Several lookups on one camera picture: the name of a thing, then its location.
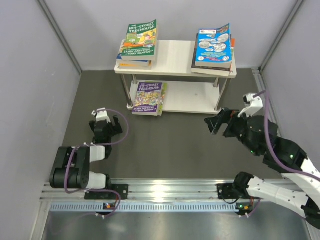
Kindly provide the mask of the purple cartoon book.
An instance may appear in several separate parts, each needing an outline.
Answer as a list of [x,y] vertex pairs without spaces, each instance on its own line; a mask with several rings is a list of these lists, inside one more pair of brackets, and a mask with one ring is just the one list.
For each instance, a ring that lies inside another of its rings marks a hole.
[[157,117],[162,90],[162,82],[139,82],[131,113],[139,116]]

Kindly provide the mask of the dark tale of cities book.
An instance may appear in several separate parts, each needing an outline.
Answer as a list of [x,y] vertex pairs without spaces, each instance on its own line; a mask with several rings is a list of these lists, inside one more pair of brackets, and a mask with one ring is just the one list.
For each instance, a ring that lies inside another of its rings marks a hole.
[[195,65],[195,55],[196,55],[196,41],[194,45],[194,51],[193,51],[193,56],[192,56],[192,63],[191,63],[191,71],[193,73],[199,73],[199,74],[213,74],[214,71],[219,71],[222,76],[227,76],[229,75],[232,67],[229,69],[226,68],[219,68],[219,67],[201,67],[201,66],[196,66]]

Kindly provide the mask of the lime green cartoon book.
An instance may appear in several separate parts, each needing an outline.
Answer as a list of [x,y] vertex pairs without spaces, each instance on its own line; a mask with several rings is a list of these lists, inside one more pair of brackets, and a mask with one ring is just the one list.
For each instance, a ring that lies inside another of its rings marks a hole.
[[162,114],[163,114],[163,107],[164,107],[167,87],[168,87],[168,84],[166,82],[164,82],[162,84],[161,96],[160,96],[159,103],[158,103],[158,112],[157,112],[158,116],[162,116]]

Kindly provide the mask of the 130-storey treehouse book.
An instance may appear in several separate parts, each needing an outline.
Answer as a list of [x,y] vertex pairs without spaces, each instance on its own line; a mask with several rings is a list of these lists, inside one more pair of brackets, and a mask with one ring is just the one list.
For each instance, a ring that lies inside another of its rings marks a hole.
[[142,63],[119,63],[119,70],[150,70],[152,68],[152,61]]

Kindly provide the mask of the blue 91-storey treehouse book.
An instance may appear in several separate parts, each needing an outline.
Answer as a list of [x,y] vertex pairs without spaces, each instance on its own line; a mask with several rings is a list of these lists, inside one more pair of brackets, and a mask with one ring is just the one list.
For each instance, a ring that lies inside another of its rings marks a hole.
[[124,39],[121,41],[121,47],[116,57],[116,63],[119,65],[134,65],[138,67],[149,67],[152,64],[151,60],[123,60],[122,52],[124,49]]

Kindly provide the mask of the light blue storey treehouse book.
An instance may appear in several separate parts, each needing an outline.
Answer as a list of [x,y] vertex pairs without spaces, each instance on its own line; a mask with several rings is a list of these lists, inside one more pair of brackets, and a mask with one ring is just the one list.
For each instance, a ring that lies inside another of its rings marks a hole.
[[197,67],[230,69],[233,60],[230,24],[220,28],[200,28],[195,50]]

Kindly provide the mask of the orange 78-storey treehouse book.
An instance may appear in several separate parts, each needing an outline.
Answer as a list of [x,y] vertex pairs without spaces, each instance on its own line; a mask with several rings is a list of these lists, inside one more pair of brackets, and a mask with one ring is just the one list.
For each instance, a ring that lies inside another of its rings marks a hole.
[[232,50],[235,49],[235,44],[236,44],[236,39],[235,39],[235,38],[231,38],[230,46],[231,46],[231,49],[232,49]]

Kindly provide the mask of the green 104-storey treehouse book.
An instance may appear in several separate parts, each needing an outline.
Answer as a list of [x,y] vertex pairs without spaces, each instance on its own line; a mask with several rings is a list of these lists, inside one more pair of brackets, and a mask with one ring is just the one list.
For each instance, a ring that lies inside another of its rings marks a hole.
[[129,24],[121,47],[124,61],[154,61],[158,43],[158,21]]

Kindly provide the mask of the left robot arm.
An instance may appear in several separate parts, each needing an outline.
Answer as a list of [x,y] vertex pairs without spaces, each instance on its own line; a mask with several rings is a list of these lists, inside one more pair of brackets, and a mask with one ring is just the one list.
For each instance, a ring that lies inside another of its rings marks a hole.
[[119,118],[114,115],[113,121],[108,116],[96,116],[89,122],[93,132],[92,146],[81,146],[75,153],[73,147],[58,148],[49,176],[52,188],[95,189],[103,199],[113,194],[112,180],[108,174],[90,171],[93,162],[107,160],[112,152],[112,137],[123,133]]

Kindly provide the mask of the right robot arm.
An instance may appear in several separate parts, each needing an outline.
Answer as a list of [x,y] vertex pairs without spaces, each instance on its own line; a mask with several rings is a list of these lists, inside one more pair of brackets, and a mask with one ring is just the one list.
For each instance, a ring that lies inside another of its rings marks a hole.
[[278,125],[262,115],[238,116],[238,110],[224,108],[204,122],[212,135],[223,124],[225,138],[236,138],[263,164],[294,182],[300,192],[265,182],[247,172],[240,172],[232,184],[232,193],[240,199],[265,199],[287,208],[315,228],[320,227],[320,173],[307,153],[295,142],[278,136]]

